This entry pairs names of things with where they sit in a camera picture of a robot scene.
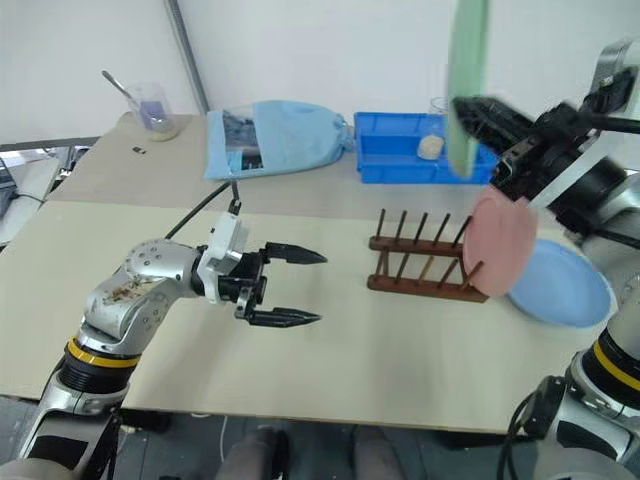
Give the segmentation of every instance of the yellow ring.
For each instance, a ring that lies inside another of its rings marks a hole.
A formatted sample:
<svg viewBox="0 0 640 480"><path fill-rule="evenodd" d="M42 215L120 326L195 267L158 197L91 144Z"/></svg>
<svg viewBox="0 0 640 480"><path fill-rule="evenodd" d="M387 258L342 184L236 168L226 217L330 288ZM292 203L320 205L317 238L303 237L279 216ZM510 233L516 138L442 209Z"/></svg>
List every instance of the yellow ring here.
<svg viewBox="0 0 640 480"><path fill-rule="evenodd" d="M78 347L75 340L76 337L71 337L71 340L69 340L69 343L67 344L69 353L81 362L88 363L89 365L106 368L130 368L135 367L140 361L140 355L126 360L119 358L96 357L95 355L91 355Z"/></svg>
<svg viewBox="0 0 640 480"><path fill-rule="evenodd" d="M640 391L640 380L636 380L631 375L626 372L623 372L618 367L616 367L611 360L607 358L605 353L602 351L602 347L599 342L593 344L593 353L596 354L596 358L602 364L607 372L613 375L616 379L620 380L626 386L633 388L634 390Z"/></svg>

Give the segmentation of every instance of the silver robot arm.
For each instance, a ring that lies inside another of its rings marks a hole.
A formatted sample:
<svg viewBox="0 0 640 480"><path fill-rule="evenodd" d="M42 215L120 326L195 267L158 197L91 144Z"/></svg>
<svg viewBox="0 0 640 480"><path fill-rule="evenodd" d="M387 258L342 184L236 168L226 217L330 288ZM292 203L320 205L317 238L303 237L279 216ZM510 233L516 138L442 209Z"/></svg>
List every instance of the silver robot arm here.
<svg viewBox="0 0 640 480"><path fill-rule="evenodd" d="M512 200L547 208L609 280L620 306L564 377L543 380L521 427L542 440L536 478L628 478L640 433L640 174L608 155L640 133L640 41L602 52L579 109L561 103L535 121L490 97L456 98L470 135L500 154L491 183ZM501 455L499 478L507 456Z"/></svg>
<svg viewBox="0 0 640 480"><path fill-rule="evenodd" d="M245 253L247 235L237 216L225 212L207 246L157 239L134 247L122 266L89 294L80 328L47 382L19 459L0 467L0 479L101 477L115 461L129 378L180 298L237 303L235 316L252 325L290 327L319 320L290 308L262 312L256 305L266 287L263 266L271 258L298 264L326 259L302 247L274 243Z"/></svg>

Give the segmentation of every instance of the black cord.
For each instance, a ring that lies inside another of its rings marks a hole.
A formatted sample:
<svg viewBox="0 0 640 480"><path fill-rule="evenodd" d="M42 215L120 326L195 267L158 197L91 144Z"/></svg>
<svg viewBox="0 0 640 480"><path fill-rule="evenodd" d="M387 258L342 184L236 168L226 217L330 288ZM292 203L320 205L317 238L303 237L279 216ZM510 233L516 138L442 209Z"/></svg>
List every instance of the black cord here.
<svg viewBox="0 0 640 480"><path fill-rule="evenodd" d="M28 193L16 193L13 198L19 198L19 197L27 197L27 198L30 198L32 200L35 200L36 202L40 202L40 205L44 204L44 200L42 200L41 198L38 198L38 197L34 197L33 195L29 195Z"/></svg>
<svg viewBox="0 0 640 480"><path fill-rule="evenodd" d="M607 240L622 243L623 245L627 245L628 247L640 250L640 240L629 237L628 235L623 235L622 233L612 232L610 230L604 229L594 230L593 233L598 237L606 238Z"/></svg>
<svg viewBox="0 0 640 480"><path fill-rule="evenodd" d="M580 113L580 116L591 124L596 130L607 130L610 132L640 133L640 121L628 118L609 117L608 115L598 115L595 113Z"/></svg>
<svg viewBox="0 0 640 480"><path fill-rule="evenodd" d="M518 435L518 431L522 427L522 423L518 421L518 418L522 414L522 411L525 409L529 400L531 399L533 394L527 395L527 397L520 402L520 404L516 407L516 410L513 412L511 416L511 420L509 421L509 428L507 429L507 438L502 444L502 448L500 449L500 456L498 457L498 470L496 473L497 480L504 480L504 467L507 466L509 468L509 474L511 475L512 480L518 480L518 475L516 474L515 465L513 463L513 451L512 444Z"/></svg>
<svg viewBox="0 0 640 480"><path fill-rule="evenodd" d="M237 187L237 185L236 185L235 180L234 180L234 181L230 181L230 182L224 182L222 185L220 185L218 188L216 188L213 192L211 192L209 195L207 195L207 196L206 196L206 197L205 197L205 198L204 198L204 199L203 199L203 200L202 200L198 205L196 205L195 207L193 207L193 208L191 209L191 211L190 211L189 213L187 213L187 214L184 216L184 218L183 218L182 220L180 220L180 221L176 224L176 226L175 226L175 227L173 227L173 228L169 231L169 233L167 233L167 234L164 236L164 238L166 238L167 240L169 240L169 239L173 238L173 236L174 236L176 233L178 233L178 232L180 231L180 229L181 229L182 227L184 227L184 226L187 224L187 222L189 222L189 220L191 220L191 219L195 216L195 214L196 214L196 213L198 213L200 210L202 210L204 207L206 207L206 206L207 206L207 204L208 204L211 200L213 200L213 199L214 199L214 198L216 198L218 195L220 195L222 192L224 192L224 191L229 187L229 185L231 185L231 186L232 186L232 188L233 188L233 192L234 192L234 201L235 201L235 200L236 200L237 193L238 193L238 187Z"/></svg>
<svg viewBox="0 0 640 480"><path fill-rule="evenodd" d="M109 459L109 469L107 470L107 480L113 480L116 473L116 459L118 458L118 436L116 435L116 442L111 452L111 458Z"/></svg>
<svg viewBox="0 0 640 480"><path fill-rule="evenodd" d="M238 213L240 213L240 207L242 206L237 182L231 182L231 190L233 191L233 200L231 200L231 203L229 204L229 213L237 215Z"/></svg>

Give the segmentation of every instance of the plate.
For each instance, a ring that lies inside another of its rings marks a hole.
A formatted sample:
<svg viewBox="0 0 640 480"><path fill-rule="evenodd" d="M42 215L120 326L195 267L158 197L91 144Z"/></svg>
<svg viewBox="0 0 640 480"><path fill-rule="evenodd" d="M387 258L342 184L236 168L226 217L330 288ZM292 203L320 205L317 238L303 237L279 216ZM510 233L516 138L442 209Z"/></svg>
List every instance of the plate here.
<svg viewBox="0 0 640 480"><path fill-rule="evenodd" d="M471 215L462 245L465 270L484 262L473 286L485 295L504 295L533 253L537 216L525 199L512 202L492 185L482 190Z"/></svg>
<svg viewBox="0 0 640 480"><path fill-rule="evenodd" d="M459 0L449 43L447 95L447 157L453 171L462 178L473 174L478 142L462 128L453 104L455 97L472 97L483 92L489 0Z"/></svg>
<svg viewBox="0 0 640 480"><path fill-rule="evenodd" d="M605 320L611 307L602 275L583 257L551 240L536 242L509 298L544 322L578 328Z"/></svg>

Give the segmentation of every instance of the blue plate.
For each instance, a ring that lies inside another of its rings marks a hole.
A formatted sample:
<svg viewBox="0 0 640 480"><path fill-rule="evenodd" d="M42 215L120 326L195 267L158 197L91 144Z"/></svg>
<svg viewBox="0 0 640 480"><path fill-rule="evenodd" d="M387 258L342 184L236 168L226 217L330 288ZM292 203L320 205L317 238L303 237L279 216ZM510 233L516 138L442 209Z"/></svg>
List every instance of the blue plate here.
<svg viewBox="0 0 640 480"><path fill-rule="evenodd" d="M509 298L548 323L584 328L607 317L611 297L604 278L575 252L538 240Z"/></svg>

